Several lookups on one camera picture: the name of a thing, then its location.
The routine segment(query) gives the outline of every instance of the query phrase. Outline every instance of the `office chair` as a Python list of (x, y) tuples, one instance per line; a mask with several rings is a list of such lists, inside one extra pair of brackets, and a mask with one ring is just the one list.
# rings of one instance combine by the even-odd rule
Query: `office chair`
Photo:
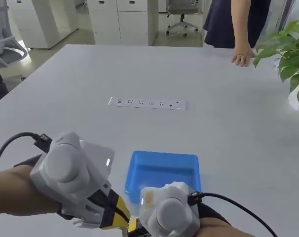
[[(8, 18), (8, 8), (7, 1), (0, 0), (0, 15), (2, 21), (2, 34), (3, 38), (0, 40), (5, 43), (5, 49), (2, 54), (0, 54), (0, 69), (7, 68), (9, 64), (20, 61), (24, 59), (28, 53), (27, 51), (18, 43), (15, 37), (11, 33), (9, 18)], [(3, 78), (0, 74), (0, 99), (2, 99), (9, 91)]]
[(201, 12), (199, 0), (167, 0), (167, 17), (169, 17), (170, 14), (180, 15), (180, 22), (172, 26), (168, 26), (166, 36), (169, 36), (169, 31), (177, 26), (182, 27), (184, 37), (187, 36), (187, 27), (194, 28), (194, 31), (197, 32), (198, 27), (189, 22), (184, 21), (184, 19), (185, 14), (194, 14), (199, 12)]

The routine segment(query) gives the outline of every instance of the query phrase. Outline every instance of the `human hand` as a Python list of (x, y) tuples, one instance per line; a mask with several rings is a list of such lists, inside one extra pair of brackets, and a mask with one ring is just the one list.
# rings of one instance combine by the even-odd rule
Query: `human hand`
[(21, 165), (0, 173), (0, 213), (29, 216), (54, 213), (60, 204), (42, 194), (30, 179), (31, 166)]
[(256, 57), (248, 42), (236, 43), (232, 63), (240, 67), (247, 67), (250, 59)]
[(216, 218), (202, 218), (200, 224), (195, 237), (254, 237)]

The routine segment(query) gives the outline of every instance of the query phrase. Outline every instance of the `power strip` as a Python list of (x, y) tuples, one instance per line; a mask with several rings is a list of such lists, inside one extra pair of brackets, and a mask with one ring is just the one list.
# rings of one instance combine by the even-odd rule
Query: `power strip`
[(180, 100), (146, 100), (111, 97), (109, 106), (145, 109), (186, 110), (186, 103)]

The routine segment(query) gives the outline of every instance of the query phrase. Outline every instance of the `table surface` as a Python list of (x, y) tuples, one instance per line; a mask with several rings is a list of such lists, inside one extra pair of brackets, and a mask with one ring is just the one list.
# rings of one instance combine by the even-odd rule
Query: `table surface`
[[(203, 48), (67, 45), (0, 101), (0, 146), (31, 131), (75, 131), (112, 147), (109, 180), (124, 194), (134, 150), (195, 154), (202, 189), (226, 195), (262, 217), (279, 236), (299, 236), (299, 113), (287, 102), (269, 61), (258, 69), (230, 63), (231, 51)], [(177, 99), (186, 111), (109, 107), (111, 96)], [(39, 150), (22, 138), (0, 170)], [(269, 233), (237, 207), (205, 198), (234, 226)], [(54, 214), (0, 216), (4, 236), (120, 236), (75, 228)]]

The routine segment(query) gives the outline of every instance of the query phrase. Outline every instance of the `green plant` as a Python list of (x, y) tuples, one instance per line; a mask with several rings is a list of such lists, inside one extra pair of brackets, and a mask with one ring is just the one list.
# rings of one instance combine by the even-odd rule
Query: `green plant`
[(299, 20), (290, 22), (280, 32), (268, 35), (256, 50), (258, 56), (254, 59), (255, 67), (261, 59), (280, 54), (278, 69), (282, 82), (290, 79), (290, 93), (299, 86)]

